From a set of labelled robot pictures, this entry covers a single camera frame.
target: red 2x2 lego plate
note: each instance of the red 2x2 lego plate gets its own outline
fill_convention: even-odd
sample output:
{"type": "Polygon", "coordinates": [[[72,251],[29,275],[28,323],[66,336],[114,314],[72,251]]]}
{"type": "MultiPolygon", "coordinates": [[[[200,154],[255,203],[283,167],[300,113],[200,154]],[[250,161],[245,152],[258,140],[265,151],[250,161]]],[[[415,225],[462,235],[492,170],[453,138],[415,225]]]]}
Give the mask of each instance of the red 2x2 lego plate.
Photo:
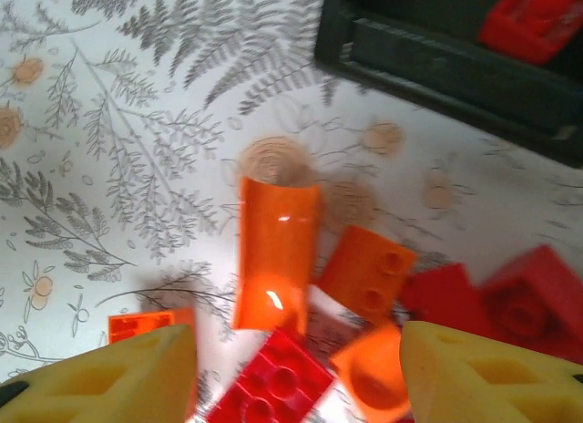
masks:
{"type": "Polygon", "coordinates": [[[501,0],[480,42],[521,61],[543,65],[583,26],[583,0],[501,0]]]}
{"type": "Polygon", "coordinates": [[[299,423],[333,375],[276,329],[210,412],[209,423],[299,423]]]}

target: dark green tray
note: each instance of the dark green tray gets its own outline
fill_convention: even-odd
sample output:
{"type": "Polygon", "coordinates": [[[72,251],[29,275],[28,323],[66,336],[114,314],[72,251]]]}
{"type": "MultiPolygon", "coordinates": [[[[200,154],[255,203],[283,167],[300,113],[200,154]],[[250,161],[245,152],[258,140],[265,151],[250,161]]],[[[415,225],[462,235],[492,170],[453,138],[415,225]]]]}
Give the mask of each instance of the dark green tray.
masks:
{"type": "Polygon", "coordinates": [[[477,44],[499,0],[325,0],[316,63],[583,166],[583,33],[545,67],[477,44]]]}

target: black plastic container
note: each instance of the black plastic container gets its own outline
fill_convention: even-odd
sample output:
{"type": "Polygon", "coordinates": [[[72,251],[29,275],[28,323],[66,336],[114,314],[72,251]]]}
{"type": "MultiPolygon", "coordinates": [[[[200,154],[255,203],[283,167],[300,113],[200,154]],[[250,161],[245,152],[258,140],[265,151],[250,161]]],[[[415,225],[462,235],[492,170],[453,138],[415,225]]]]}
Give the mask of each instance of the black plastic container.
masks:
{"type": "Polygon", "coordinates": [[[499,0],[325,0],[323,69],[583,166],[583,32],[545,67],[477,43],[499,0]]]}

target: floral tablecloth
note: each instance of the floral tablecloth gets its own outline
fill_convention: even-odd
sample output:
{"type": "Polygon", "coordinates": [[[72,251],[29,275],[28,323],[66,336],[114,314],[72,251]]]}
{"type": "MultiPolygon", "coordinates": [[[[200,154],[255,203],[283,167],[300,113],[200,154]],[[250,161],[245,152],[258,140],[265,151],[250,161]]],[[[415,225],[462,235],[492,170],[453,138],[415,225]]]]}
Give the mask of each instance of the floral tablecloth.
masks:
{"type": "MultiPolygon", "coordinates": [[[[581,172],[317,70],[321,2],[1,0],[0,381],[193,305],[204,421],[266,336],[229,326],[242,173],[311,166],[316,274],[351,222],[477,282],[542,242],[583,272],[581,172]]],[[[311,299],[325,361],[363,322],[311,299]]],[[[336,383],[308,420],[361,418],[336,383]]]]}

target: white patterned surface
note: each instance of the white patterned surface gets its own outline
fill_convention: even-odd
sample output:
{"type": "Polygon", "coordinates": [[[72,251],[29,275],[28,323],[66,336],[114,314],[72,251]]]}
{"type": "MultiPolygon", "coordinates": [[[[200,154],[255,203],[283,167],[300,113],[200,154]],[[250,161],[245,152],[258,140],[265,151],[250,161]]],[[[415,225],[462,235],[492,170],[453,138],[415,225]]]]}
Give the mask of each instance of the white patterned surface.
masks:
{"type": "MultiPolygon", "coordinates": [[[[265,337],[229,320],[237,160],[266,136],[373,190],[421,268],[479,281],[550,242],[583,272],[581,173],[316,70],[321,0],[1,2],[0,381],[104,345],[108,315],[194,305],[203,415],[265,337]]],[[[313,292],[325,358],[362,322],[313,292]]],[[[342,391],[309,421],[360,421],[342,391]]]]}

